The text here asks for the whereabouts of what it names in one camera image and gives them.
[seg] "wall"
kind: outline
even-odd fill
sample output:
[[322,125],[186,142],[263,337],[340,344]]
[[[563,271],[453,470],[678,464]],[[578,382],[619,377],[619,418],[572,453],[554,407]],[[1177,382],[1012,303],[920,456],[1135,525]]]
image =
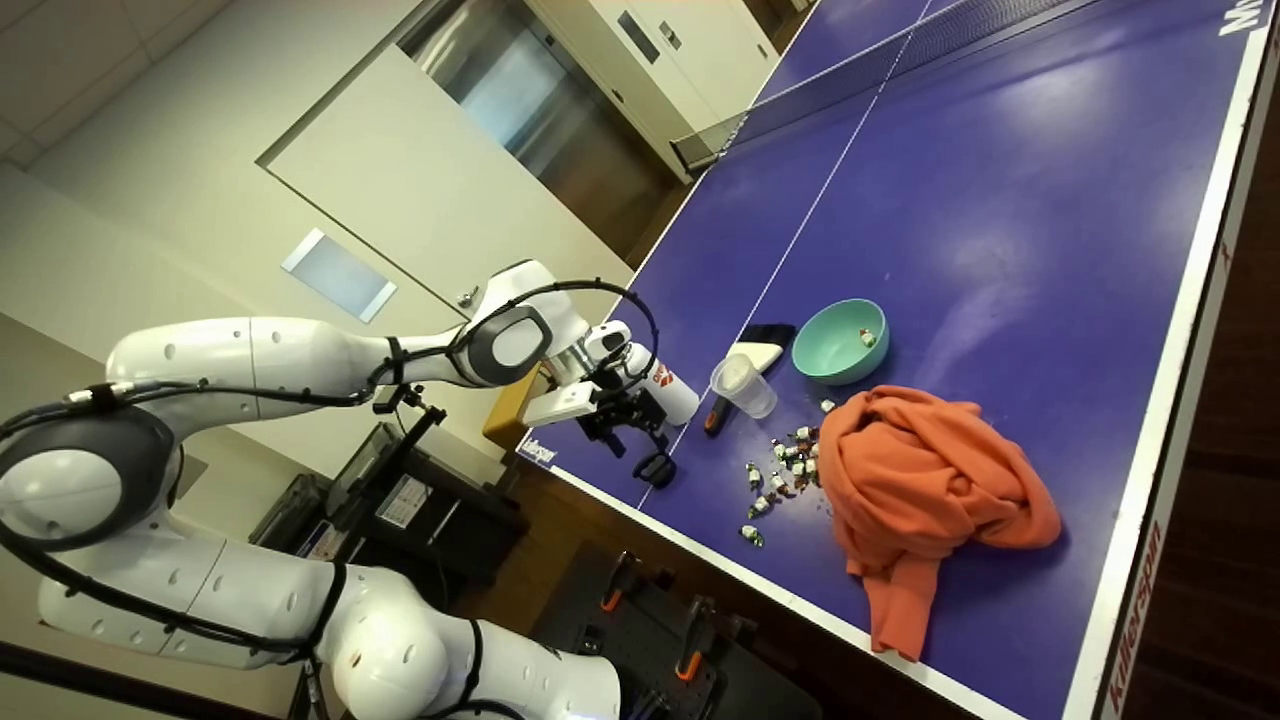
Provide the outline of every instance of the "wall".
[[[70,387],[83,387],[100,378],[100,363],[14,323],[13,316],[0,316],[0,418],[46,405]],[[278,487],[293,479],[294,464],[285,456],[236,437],[236,432],[204,432],[186,443],[186,453],[206,464],[201,479],[186,487],[186,496],[175,504],[181,515],[227,532],[249,535],[252,525],[263,515],[263,496],[278,496]],[[204,662],[175,662],[175,658],[150,658],[135,652],[121,652],[107,644],[89,644],[80,635],[64,635],[51,626],[38,626],[34,618],[34,585],[38,576],[0,551],[0,635],[7,644],[23,644],[46,657],[64,657],[75,662],[94,662],[107,673],[139,677],[150,682],[168,682],[191,696],[212,696],[224,705],[238,705],[263,715],[278,715],[293,696],[294,669],[269,669],[269,673],[224,673]],[[2,713],[23,715],[21,707],[56,707],[75,713],[92,698],[64,696],[43,682],[26,682],[23,705],[7,705]]]
[[[2,191],[23,183],[14,195],[38,195],[38,203],[2,203],[0,195],[0,284],[21,284],[21,293],[0,288],[0,307],[89,354],[103,354],[107,341],[127,326],[183,320],[197,307],[201,316],[321,316],[370,337],[453,326],[455,313],[435,288],[419,288],[411,265],[396,271],[384,260],[396,260],[392,242],[363,247],[254,162],[408,6],[408,0],[227,6],[23,179],[7,177]],[[509,191],[511,183],[535,179],[522,171],[472,177],[475,191]],[[278,271],[278,260],[308,227],[332,233],[401,284],[370,323],[340,316]],[[435,233],[431,255],[449,265],[468,242],[475,236],[461,218]],[[603,269],[592,275],[625,271],[589,236],[578,255]],[[435,456],[442,453],[439,458],[472,479],[493,479],[501,447],[480,437],[493,391],[431,387],[428,398],[449,407],[442,432],[431,432]],[[366,425],[366,413],[322,413],[244,432],[332,477]]]

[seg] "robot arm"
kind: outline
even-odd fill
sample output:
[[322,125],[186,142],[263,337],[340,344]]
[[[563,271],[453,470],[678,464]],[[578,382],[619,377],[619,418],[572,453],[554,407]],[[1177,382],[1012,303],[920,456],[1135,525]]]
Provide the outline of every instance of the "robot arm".
[[684,425],[695,405],[619,323],[578,320],[544,265],[493,275],[468,323],[439,337],[343,337],[278,316],[168,323],[110,346],[107,387],[0,429],[0,540],[51,576],[38,588],[51,626],[233,669],[308,649],[355,715],[419,715],[461,696],[518,715],[619,715],[609,658],[453,618],[384,569],[278,557],[168,515],[181,441],[201,429],[366,405],[416,378],[493,387],[540,361],[561,387],[589,387],[561,414],[646,398],[646,425]]

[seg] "ceiling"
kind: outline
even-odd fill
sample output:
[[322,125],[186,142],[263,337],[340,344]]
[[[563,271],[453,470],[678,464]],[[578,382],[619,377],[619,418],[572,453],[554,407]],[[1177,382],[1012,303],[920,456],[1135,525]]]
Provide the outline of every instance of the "ceiling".
[[32,162],[227,0],[0,0],[0,162]]

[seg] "blue table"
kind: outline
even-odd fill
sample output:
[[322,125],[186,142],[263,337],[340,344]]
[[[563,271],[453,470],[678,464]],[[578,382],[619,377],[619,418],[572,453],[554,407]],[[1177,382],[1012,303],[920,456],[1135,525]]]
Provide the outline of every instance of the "blue table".
[[[934,6],[825,0],[767,91]],[[1023,443],[1067,535],[1048,551],[960,546],[924,662],[883,657],[967,713],[1123,705],[1252,166],[1249,121],[1270,82],[1267,17],[1221,34],[1229,6],[1101,0],[752,139],[695,183],[637,275],[691,387],[748,320],[803,323],[827,301],[877,295],[893,320],[877,378],[976,398]],[[763,546],[741,540],[741,466],[816,425],[825,394],[854,391],[786,363],[770,382],[763,425],[678,432],[665,492],[631,479],[641,437],[625,437],[631,458],[577,429],[540,429],[522,453],[546,447],[554,477],[867,649],[818,492],[763,515]]]

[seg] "orange cloth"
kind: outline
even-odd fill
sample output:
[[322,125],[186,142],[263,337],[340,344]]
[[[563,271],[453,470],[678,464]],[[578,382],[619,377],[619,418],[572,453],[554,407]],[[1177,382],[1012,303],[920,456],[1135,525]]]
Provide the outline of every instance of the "orange cloth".
[[827,413],[818,479],[871,604],[871,644],[907,658],[924,652],[934,569],[952,546],[1043,546],[1060,535],[1029,456],[976,405],[915,387],[880,382]]

